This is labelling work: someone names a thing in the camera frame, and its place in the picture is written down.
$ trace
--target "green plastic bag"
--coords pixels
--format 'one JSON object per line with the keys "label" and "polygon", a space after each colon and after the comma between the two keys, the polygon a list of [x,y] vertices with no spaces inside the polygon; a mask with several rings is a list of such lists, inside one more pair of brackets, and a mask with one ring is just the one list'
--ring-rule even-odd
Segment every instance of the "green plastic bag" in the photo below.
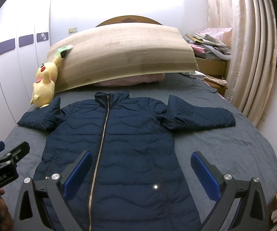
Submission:
{"label": "green plastic bag", "polygon": [[64,50],[69,50],[69,49],[72,49],[72,48],[73,48],[73,45],[68,45],[68,46],[65,46],[65,47],[61,47],[56,51],[56,54],[55,54],[54,57],[58,56]]}

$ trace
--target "black ear tip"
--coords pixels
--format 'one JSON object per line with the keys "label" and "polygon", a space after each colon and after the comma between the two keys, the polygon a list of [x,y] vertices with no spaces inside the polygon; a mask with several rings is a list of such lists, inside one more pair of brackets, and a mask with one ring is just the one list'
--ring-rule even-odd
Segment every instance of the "black ear tip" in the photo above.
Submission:
{"label": "black ear tip", "polygon": [[61,56],[62,58],[65,58],[66,54],[67,54],[67,50],[64,50],[64,51],[62,51],[62,52],[60,53],[60,56]]}

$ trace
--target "yellow stuffed animal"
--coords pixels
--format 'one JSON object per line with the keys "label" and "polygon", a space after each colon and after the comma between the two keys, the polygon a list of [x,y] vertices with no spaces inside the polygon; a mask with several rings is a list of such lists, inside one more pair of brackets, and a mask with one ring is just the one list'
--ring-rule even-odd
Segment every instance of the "yellow stuffed animal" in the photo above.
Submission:
{"label": "yellow stuffed animal", "polygon": [[52,62],[43,63],[36,73],[36,82],[33,84],[34,91],[30,104],[42,108],[53,100],[55,82],[57,80],[57,66],[65,58],[67,50],[58,54]]}

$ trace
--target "human hand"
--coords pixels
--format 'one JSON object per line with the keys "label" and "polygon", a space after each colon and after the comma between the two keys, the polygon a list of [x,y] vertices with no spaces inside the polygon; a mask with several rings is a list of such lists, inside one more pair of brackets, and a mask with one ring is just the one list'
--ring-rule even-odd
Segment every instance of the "human hand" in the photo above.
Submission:
{"label": "human hand", "polygon": [[4,194],[5,194],[4,189],[0,188],[0,215],[2,217],[0,228],[2,229],[2,231],[13,231],[13,220],[11,219],[11,216],[5,201],[1,197]]}

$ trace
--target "gold metal zipper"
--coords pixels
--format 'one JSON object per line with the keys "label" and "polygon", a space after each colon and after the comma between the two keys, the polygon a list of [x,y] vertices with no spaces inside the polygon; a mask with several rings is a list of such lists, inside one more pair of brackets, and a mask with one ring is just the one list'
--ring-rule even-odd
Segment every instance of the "gold metal zipper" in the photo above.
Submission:
{"label": "gold metal zipper", "polygon": [[107,95],[107,116],[106,116],[105,122],[104,122],[101,144],[100,144],[100,148],[99,148],[99,153],[98,153],[98,158],[97,158],[97,162],[96,162],[95,171],[93,173],[93,182],[91,183],[91,190],[90,190],[89,201],[88,201],[89,231],[91,231],[91,226],[92,226],[92,223],[91,223],[91,205],[92,205],[92,200],[93,200],[93,189],[95,187],[95,180],[96,180],[96,175],[97,175],[97,170],[98,170],[98,165],[99,165],[99,160],[100,160],[100,155],[101,155],[101,149],[102,149],[102,144],[103,144],[103,139],[104,139],[105,128],[107,126],[107,118],[109,116],[109,111],[110,111],[110,96]]}

